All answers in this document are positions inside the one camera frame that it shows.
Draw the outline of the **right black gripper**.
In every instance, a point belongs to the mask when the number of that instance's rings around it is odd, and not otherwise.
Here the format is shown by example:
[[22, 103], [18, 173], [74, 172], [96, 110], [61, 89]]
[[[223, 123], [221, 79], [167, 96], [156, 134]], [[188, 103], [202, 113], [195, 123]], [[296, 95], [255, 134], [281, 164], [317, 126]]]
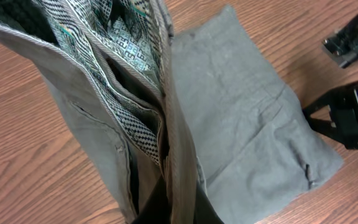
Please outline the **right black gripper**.
[[[358, 61], [358, 14], [326, 38], [323, 46], [341, 68]], [[311, 117], [324, 107], [329, 108], [330, 121]], [[358, 150], [358, 82], [329, 90], [302, 111], [312, 130], [343, 144], [347, 149]]]

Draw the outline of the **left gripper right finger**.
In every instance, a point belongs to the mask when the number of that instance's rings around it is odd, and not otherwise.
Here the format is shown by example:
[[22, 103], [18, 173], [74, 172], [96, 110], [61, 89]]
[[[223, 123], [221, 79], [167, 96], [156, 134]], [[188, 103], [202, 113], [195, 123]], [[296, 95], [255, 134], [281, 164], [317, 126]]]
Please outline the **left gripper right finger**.
[[209, 202], [201, 184], [196, 186], [194, 224], [223, 224]]

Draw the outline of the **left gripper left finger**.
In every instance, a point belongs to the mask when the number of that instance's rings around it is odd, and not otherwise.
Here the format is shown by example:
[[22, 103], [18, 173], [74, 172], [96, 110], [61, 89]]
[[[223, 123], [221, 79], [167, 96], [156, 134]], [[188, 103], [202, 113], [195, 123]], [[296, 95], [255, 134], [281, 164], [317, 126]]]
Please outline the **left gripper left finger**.
[[170, 224], [170, 204], [162, 176], [158, 179], [145, 207], [132, 224]]

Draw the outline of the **grey shorts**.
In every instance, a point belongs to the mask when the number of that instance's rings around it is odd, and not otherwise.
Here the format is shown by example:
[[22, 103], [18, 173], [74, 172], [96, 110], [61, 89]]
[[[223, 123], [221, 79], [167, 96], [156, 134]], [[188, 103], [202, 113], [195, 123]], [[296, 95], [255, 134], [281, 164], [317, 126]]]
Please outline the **grey shorts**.
[[342, 166], [231, 6], [175, 35], [163, 1], [0, 1], [0, 43], [40, 71], [129, 223], [160, 176], [170, 223], [194, 223], [197, 184], [223, 223], [254, 223]]

